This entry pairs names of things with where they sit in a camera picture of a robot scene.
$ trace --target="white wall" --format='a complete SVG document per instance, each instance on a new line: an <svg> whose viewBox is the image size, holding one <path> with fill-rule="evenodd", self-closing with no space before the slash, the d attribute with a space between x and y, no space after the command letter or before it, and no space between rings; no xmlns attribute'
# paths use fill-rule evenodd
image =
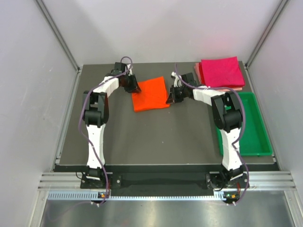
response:
<svg viewBox="0 0 303 227"><path fill-rule="evenodd" d="M280 0L44 0L78 64L246 61Z"/></svg>
<svg viewBox="0 0 303 227"><path fill-rule="evenodd" d="M0 1L0 226L23 227L76 73L33 0Z"/></svg>
<svg viewBox="0 0 303 227"><path fill-rule="evenodd" d="M292 0L250 71L282 167L303 200L303 1Z"/></svg>

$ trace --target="pink cloth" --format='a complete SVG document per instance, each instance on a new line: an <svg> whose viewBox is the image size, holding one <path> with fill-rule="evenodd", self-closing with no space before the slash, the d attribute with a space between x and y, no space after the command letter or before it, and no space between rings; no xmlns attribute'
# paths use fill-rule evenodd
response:
<svg viewBox="0 0 303 227"><path fill-rule="evenodd" d="M202 77L202 75L201 75L201 73L200 73L200 70L199 70L199 63L196 63L195 64L195 66L194 66L194 69L195 69L195 71L196 71L196 74L197 74L197 76L198 76L198 79L199 79L199 81L200 81L200 84L203 84L203 82L202 82L202 80L204 81L204 79L203 79L203 77ZM242 88L241 87L233 87L233 89L235 90L235 91L242 91ZM219 91L229 91L228 89L221 89L221 90L219 90Z"/></svg>
<svg viewBox="0 0 303 227"><path fill-rule="evenodd" d="M245 80L241 73L237 57L218 60L201 60L201 66L206 86L245 86Z"/></svg>

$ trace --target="green tray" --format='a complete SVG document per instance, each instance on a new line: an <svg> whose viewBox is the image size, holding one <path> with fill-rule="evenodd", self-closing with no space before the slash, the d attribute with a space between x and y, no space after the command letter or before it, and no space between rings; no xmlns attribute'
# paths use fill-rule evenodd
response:
<svg viewBox="0 0 303 227"><path fill-rule="evenodd" d="M267 132L258 108L255 95L251 92L239 92L246 113L246 129L240 140L242 156L269 156L273 153ZM223 155L222 136L216 128L220 154Z"/></svg>

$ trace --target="purple cable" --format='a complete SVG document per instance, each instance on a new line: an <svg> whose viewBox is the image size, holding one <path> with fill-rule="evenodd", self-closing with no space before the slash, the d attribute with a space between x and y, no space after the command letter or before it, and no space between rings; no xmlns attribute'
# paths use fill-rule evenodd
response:
<svg viewBox="0 0 303 227"><path fill-rule="evenodd" d="M186 86L188 86L188 87L190 87L192 89L205 90L205 88L195 87L195 86L192 86L192 85L186 83L182 79L182 77L179 75L179 73L178 73L177 63L175 63L175 73L178 76L179 80L181 80L181 82L183 84L185 84ZM249 182L250 182L250 174L249 174L249 170L248 170L247 164L245 163L244 159L241 157L239 151L237 150L237 148L235 146L235 143L237 143L237 142L239 142L241 140L241 138L243 137L244 131L245 131L245 127L246 127L245 109L244 109L243 102L242 102L239 94L234 89L232 89L230 87L210 87L209 89L211 89L211 90L223 90L223 89L230 90L231 92L233 92L236 95L236 97L237 97L237 99L238 99L238 101L240 103L240 107L241 107L241 111L242 111L242 127L241 127L241 131L240 131L239 137L232 143L232 146L235 149L235 151L237 152L237 155L238 155L240 161L242 162L242 164L244 165L244 167L246 169L246 172L247 172L247 182L246 182L246 185L245 185L245 188L244 188L244 191L243 191L242 195L240 196L240 198L238 199L238 201L235 202L235 205L237 205L242 200L242 198L244 197L244 195L245 195L245 193L246 193L246 191L248 189Z"/></svg>
<svg viewBox="0 0 303 227"><path fill-rule="evenodd" d="M90 143L90 145L92 146L93 151L94 151L94 154L95 154L95 156L96 156L98 162L100 163L100 165L101 165L101 167L102 167L102 170L103 170L103 172L104 172L105 180L106 180L106 195L107 195L107 193L108 193L108 177L107 177L107 172L106 172L106 170L105 170L105 168L104 168L104 166L103 166L103 164L102 164L102 162L101 162L101 160L100 160L100 158L99 158L99 156L98 156L98 154L97 154L97 152L96 152L96 150L95 150L94 144L93 144L93 143L89 140L89 138L82 132L82 130L81 130L81 123L82 123L82 117L83 117L84 111L85 111L85 106L86 106L86 103L88 102L88 99L89 99L90 94L91 94L96 88L98 88L98 87L104 85L106 82L110 81L111 79L118 78L118 77L120 77L120 76L122 76L122 75L125 75L126 73L129 72L129 70L131 70L131 69L133 68L133 60L132 60L130 57L125 56L125 57L121 58L121 61L120 61L120 62L122 62L122 60L125 59L125 58L129 59L130 62L131 62L131 63L130 63L130 67L129 67L125 72L123 72L123 73L121 73L121 74L119 74L119 75L113 76L113 77L109 78L108 80L102 81L102 83L100 83L99 85L93 87L93 88L88 92L88 94L87 94L87 96L86 96L86 98L85 98L85 100L84 100L84 104L83 104L83 107L82 107L82 110L81 110L80 119L79 119L79 123L78 123L78 130L79 130L80 134L81 134L81 135ZM106 196L104 197L104 199L102 200L102 202L100 203L100 205L102 205L105 201L106 201ZM75 207L77 207L77 206L79 206L79 205L81 205L81 204L85 204L85 203L90 203L90 202L89 202L89 201L82 201L82 202L76 203L75 205L73 205L73 206L71 206L70 208L68 208L66 211L64 211L62 214L60 214L60 215L59 215L57 218L55 218L55 219L51 219L51 218L50 218L49 210L48 210L48 212L47 212L47 217L48 217L48 219L49 219L51 222L56 222L58 219L60 219L63 215L65 215L65 214L66 214L67 212L69 212L70 210L74 209Z"/></svg>

